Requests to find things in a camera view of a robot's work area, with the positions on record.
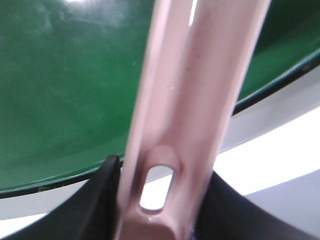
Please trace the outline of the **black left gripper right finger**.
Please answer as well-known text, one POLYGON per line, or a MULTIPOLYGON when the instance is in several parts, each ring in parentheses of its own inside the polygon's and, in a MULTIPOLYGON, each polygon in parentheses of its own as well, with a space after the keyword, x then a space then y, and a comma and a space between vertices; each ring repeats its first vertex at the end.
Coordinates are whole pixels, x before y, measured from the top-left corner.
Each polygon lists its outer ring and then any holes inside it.
POLYGON ((249 201, 212 172, 193 238, 195 240, 315 240, 249 201))

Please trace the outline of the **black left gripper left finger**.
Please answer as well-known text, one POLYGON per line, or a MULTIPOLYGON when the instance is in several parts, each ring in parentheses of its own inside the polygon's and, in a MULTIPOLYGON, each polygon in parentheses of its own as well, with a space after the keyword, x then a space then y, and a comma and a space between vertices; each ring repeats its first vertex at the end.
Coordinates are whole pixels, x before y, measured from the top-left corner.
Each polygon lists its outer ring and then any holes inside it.
POLYGON ((111 240, 117 218, 120 158, 109 156, 70 198, 8 240, 111 240))

